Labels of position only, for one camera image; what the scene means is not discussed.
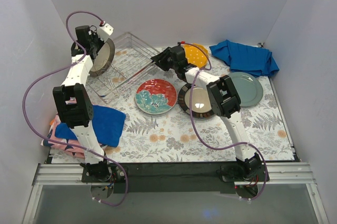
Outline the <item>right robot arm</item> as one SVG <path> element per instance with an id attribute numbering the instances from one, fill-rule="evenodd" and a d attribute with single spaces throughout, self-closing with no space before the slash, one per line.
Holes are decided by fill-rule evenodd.
<path id="1" fill-rule="evenodd" d="M 207 148 L 212 150 L 227 150 L 234 148 L 237 168 L 236 174 L 229 176 L 236 179 L 258 179 L 258 173 L 264 163 L 261 152 L 249 142 L 241 117 L 241 100 L 230 76 L 223 77 L 209 74 L 209 68 L 199 68 L 188 62 L 185 48 L 179 43 L 174 47 L 167 47 L 159 54 L 151 57 L 151 61 L 163 71 L 174 70 L 178 79 L 191 85 L 190 98 L 193 96 L 193 88 L 201 87 L 207 91 L 211 109 L 224 122 L 232 144 L 226 147 L 212 147 L 207 144 L 198 134 L 193 116 L 190 116 L 192 127 L 197 138 Z"/>

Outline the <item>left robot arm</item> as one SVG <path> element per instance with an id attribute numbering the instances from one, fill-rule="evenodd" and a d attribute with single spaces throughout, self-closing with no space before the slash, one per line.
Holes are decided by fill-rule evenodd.
<path id="1" fill-rule="evenodd" d="M 111 178 L 112 169 L 103 158 L 105 152 L 94 132 L 94 109 L 85 89 L 93 67 L 92 58 L 97 55 L 104 42 L 88 25 L 76 27 L 75 33 L 77 40 L 71 47 L 73 66 L 63 83 L 53 88 L 53 97 L 61 122 L 68 126 L 79 145 L 85 148 L 85 163 L 82 167 L 92 178 L 106 182 Z"/>

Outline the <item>brown rim beige plate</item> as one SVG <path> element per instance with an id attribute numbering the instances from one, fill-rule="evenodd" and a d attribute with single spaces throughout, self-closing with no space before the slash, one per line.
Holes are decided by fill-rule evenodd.
<path id="1" fill-rule="evenodd" d="M 93 62 L 89 75 L 91 77 L 98 77 L 105 73 L 112 64 L 115 55 L 115 44 L 109 38 L 97 54 Z"/>

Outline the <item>grey-blue plate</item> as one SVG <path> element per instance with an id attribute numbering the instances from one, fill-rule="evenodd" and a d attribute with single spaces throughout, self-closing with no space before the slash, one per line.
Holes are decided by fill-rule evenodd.
<path id="1" fill-rule="evenodd" d="M 256 106 L 263 98 L 263 87 L 252 75 L 244 72 L 229 74 L 241 100 L 241 107 Z"/>

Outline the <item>red blue floral plate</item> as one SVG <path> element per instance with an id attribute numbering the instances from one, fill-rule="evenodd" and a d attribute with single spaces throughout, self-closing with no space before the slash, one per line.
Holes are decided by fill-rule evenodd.
<path id="1" fill-rule="evenodd" d="M 150 79 L 138 87 L 135 102 L 138 108 L 147 114 L 164 114 L 176 104 L 177 91 L 167 80 Z"/>

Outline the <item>black checkered rim plate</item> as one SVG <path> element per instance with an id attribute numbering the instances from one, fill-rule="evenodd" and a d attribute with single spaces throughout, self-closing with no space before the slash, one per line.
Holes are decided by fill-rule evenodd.
<path id="1" fill-rule="evenodd" d="M 178 104 L 187 114 L 190 113 L 191 84 L 185 84 L 179 91 Z M 205 119 L 212 117 L 212 110 L 208 93 L 205 89 L 195 86 L 192 93 L 192 116 L 194 118 Z"/>

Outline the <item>yellow polka dot plate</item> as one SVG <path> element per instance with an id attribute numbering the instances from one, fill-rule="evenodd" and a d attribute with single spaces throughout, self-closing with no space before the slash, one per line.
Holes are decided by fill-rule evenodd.
<path id="1" fill-rule="evenodd" d="M 185 57 L 189 64 L 193 64 L 198 68 L 205 67 L 208 62 L 208 51 L 200 45 L 193 43 L 193 46 L 184 44 L 182 47 L 185 50 Z"/>

